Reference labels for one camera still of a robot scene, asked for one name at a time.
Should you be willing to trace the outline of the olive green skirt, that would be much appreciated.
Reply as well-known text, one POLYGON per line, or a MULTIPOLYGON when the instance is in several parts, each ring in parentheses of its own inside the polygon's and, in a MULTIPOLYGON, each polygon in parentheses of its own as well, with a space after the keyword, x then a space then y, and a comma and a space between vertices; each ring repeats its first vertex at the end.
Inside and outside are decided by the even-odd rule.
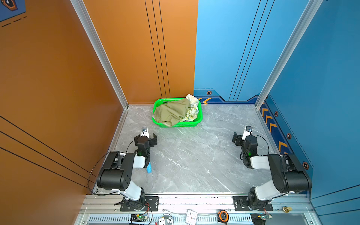
POLYGON ((158 106, 153 114, 153 119, 166 127, 172 127, 181 122, 186 116, 189 107, 190 101, 186 98, 171 101, 158 106))

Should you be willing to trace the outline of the green plastic basket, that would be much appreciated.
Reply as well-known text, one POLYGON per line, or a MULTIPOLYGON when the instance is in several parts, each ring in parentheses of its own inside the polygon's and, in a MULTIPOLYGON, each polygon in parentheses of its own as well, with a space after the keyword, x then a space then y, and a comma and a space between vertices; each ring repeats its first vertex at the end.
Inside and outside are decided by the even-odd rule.
MULTIPOLYGON (((154 103, 153 113, 155 113, 156 108, 159 107, 160 105, 168 103, 168 102, 179 101, 181 99, 182 98, 161 98, 161 99, 158 99, 154 103)), ((176 127, 196 127, 203 120, 202 105, 201 105, 200 100, 197 99, 197 101, 198 101, 198 106, 197 107, 198 107, 198 110, 199 110, 199 112, 197 114, 197 118, 194 119, 193 121, 179 122, 179 123, 173 125, 172 126, 173 128, 176 128, 176 127)))

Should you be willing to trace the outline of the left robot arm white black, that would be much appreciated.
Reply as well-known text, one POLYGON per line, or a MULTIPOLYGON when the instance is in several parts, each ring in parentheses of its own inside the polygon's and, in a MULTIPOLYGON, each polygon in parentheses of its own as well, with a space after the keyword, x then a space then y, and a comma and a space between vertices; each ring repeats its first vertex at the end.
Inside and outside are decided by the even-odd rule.
POLYGON ((143 187, 132 181, 132 173, 134 169, 152 172, 151 148, 158 144, 157 136, 150 137, 143 132, 134 138, 134 143, 137 147, 134 152, 110 152, 97 177, 99 188, 109 190, 111 195, 123 196, 120 202, 114 204, 119 205, 123 212, 151 209, 151 199, 146 198, 143 187))

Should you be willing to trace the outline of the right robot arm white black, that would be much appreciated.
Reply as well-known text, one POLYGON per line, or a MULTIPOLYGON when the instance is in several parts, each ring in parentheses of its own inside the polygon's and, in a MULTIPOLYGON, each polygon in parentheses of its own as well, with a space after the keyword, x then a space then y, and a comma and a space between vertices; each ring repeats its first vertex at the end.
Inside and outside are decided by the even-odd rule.
POLYGON ((289 193, 310 191, 312 181, 306 169, 294 154, 258 155, 257 136, 245 130, 242 135, 233 134, 232 142, 241 148, 240 159, 249 169, 269 170, 271 179, 256 187, 252 187, 247 197, 233 198, 236 211, 258 211, 272 209, 272 200, 289 193))

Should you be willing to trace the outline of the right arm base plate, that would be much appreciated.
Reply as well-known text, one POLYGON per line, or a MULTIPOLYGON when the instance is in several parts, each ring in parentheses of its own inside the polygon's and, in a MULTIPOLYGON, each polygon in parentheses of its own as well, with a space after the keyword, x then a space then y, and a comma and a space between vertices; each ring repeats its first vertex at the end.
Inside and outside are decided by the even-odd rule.
POLYGON ((253 202, 248 196, 234 196, 232 197, 234 208, 237 212, 244 211, 273 211, 271 201, 260 201, 255 199, 253 202))

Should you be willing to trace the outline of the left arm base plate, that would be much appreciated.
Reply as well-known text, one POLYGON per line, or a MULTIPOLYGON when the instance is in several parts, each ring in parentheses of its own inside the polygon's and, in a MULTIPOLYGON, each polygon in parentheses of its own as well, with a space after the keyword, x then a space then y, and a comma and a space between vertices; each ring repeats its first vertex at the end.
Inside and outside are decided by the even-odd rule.
POLYGON ((145 196, 140 197, 138 201, 131 201, 123 198, 122 204, 120 207, 121 212, 145 212, 149 208, 152 212, 157 212, 159 207, 159 197, 158 196, 145 196))

